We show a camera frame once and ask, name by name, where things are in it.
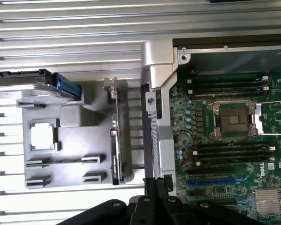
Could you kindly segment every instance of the hard drive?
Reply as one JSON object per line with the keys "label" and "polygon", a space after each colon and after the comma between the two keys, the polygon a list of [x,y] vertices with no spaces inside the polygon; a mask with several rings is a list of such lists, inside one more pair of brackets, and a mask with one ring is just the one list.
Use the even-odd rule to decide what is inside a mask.
{"label": "hard drive", "polygon": [[81,87],[46,69],[0,72],[0,98],[23,104],[64,104],[81,100]]}

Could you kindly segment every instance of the blue drive latch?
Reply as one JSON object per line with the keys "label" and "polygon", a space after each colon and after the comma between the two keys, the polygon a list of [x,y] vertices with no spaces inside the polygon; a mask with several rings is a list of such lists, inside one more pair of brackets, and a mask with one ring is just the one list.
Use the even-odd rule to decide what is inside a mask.
{"label": "blue drive latch", "polygon": [[54,73],[56,75],[56,88],[57,90],[70,93],[77,98],[81,99],[82,90],[81,87],[77,84],[70,82],[64,76],[59,73]]}

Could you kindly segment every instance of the cpu socket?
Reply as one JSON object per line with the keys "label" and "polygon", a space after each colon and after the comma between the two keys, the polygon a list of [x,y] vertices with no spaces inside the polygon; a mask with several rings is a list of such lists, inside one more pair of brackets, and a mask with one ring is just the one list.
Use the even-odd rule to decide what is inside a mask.
{"label": "cpu socket", "polygon": [[256,104],[250,100],[219,101],[209,104],[207,108],[214,113],[211,137],[241,140],[258,133],[255,125]]}

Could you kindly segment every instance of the green circuit board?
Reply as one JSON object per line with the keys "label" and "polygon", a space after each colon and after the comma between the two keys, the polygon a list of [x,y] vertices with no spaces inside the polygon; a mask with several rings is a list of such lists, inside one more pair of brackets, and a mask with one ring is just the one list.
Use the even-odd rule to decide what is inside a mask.
{"label": "green circuit board", "polygon": [[177,195],[281,225],[281,72],[178,71],[170,117]]}

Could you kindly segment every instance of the server motherboard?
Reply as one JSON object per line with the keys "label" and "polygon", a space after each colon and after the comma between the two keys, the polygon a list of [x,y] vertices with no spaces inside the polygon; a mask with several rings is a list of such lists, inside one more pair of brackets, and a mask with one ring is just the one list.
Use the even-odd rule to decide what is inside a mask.
{"label": "server motherboard", "polygon": [[170,116],[177,195],[281,225],[281,72],[178,71]]}

